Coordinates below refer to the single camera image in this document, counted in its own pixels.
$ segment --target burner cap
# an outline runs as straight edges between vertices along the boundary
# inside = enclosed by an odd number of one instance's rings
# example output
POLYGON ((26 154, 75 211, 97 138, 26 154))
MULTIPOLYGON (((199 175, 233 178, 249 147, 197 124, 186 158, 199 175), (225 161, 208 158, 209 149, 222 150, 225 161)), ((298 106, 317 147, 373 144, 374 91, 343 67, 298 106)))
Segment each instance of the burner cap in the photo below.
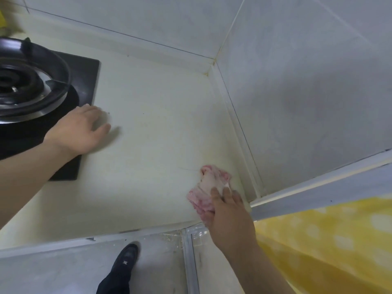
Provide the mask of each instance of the burner cap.
POLYGON ((20 104, 39 96, 44 89, 37 72, 23 63, 0 64, 0 104, 20 104))

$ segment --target black stove top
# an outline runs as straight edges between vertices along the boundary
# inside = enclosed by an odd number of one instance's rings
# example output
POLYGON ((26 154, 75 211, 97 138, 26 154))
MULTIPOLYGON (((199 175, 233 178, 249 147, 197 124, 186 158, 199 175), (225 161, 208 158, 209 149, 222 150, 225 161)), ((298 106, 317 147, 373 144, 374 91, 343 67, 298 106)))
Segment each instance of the black stove top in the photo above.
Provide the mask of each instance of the black stove top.
MULTIPOLYGON (((46 132, 76 106, 92 104, 100 62, 95 59, 55 52, 71 70, 71 86, 65 100, 52 112, 19 123, 0 124, 0 160, 24 152, 43 141, 46 132)), ((51 180, 75 180, 81 156, 58 170, 51 180)))

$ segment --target hand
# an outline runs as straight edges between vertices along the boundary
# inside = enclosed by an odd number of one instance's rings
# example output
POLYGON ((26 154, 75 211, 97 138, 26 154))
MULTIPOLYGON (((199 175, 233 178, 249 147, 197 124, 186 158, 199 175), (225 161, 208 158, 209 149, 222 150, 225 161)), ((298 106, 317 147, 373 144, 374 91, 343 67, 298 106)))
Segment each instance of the hand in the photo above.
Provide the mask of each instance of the hand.
POLYGON ((92 131, 92 125, 102 114, 96 106, 88 104, 71 110, 45 135, 44 143, 51 143, 77 156, 95 148, 110 131, 106 123, 92 131))
POLYGON ((230 259, 243 250, 259 250, 253 220, 237 191, 223 189, 223 200, 216 188, 211 190, 215 213, 206 212, 202 221, 215 245, 230 259))

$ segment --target yellow curtain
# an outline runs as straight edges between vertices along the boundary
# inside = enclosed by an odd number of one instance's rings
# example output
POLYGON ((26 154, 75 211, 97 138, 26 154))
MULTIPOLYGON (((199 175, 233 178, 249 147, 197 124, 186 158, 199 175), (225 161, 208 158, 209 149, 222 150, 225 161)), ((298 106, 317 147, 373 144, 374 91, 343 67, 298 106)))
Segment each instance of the yellow curtain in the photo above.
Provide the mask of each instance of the yellow curtain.
POLYGON ((259 245, 299 293, 392 293, 392 194, 255 227, 259 245))

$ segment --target black trousers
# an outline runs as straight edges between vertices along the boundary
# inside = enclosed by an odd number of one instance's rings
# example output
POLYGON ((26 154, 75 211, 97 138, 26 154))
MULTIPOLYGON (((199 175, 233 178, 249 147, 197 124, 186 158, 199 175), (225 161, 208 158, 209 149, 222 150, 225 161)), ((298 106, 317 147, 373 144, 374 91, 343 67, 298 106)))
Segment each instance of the black trousers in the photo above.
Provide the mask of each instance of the black trousers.
POLYGON ((111 271, 99 284, 97 294, 129 294, 130 270, 124 267, 111 271))

